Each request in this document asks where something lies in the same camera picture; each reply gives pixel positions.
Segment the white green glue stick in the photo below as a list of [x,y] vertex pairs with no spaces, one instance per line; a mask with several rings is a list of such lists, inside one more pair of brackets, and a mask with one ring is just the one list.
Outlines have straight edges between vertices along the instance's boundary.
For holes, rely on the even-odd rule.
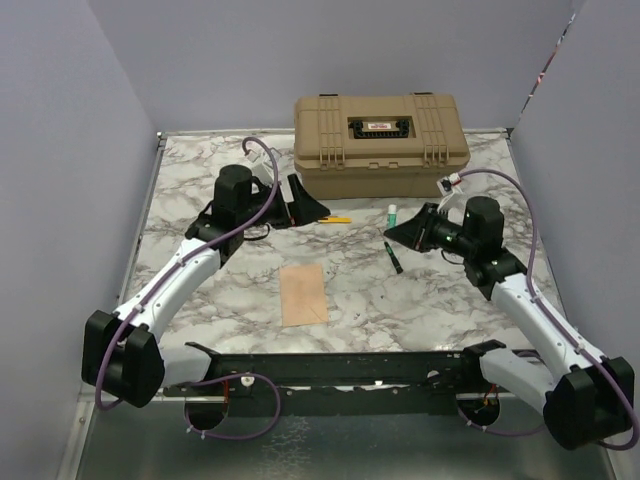
[[391,229],[397,225],[397,205],[390,204],[387,208],[386,228]]

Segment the peach paper envelope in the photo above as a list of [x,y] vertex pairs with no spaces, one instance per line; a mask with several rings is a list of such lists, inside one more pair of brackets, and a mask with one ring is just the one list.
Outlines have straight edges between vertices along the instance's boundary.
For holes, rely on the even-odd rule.
[[329,321],[324,272],[320,264],[281,268],[279,280],[283,327]]

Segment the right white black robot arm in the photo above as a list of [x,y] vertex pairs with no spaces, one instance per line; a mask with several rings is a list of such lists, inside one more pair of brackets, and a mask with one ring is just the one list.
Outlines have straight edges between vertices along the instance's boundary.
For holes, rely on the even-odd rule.
[[630,431],[637,444],[633,412],[635,375],[622,357],[609,358],[578,335],[528,278],[527,267],[503,245],[504,215],[485,196],[470,198],[456,224],[425,203],[410,220],[385,231],[387,239],[417,252],[440,249],[463,260],[465,275],[505,313],[532,344],[535,366],[501,343],[469,348],[459,367],[461,383],[481,391],[502,387],[534,408],[556,442],[574,450]]

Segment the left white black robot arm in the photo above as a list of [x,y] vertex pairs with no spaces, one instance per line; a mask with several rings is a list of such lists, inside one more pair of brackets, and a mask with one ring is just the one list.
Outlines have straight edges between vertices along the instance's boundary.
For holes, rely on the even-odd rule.
[[170,386],[214,392],[221,371],[211,363],[212,352],[196,344],[163,351],[160,340],[193,292],[239,249],[246,228],[287,229],[329,216],[296,175],[287,181],[292,201],[284,199],[278,183],[263,183],[243,165],[223,167],[212,200],[189,225],[171,260],[114,312],[97,310],[86,321],[82,380],[138,408]]

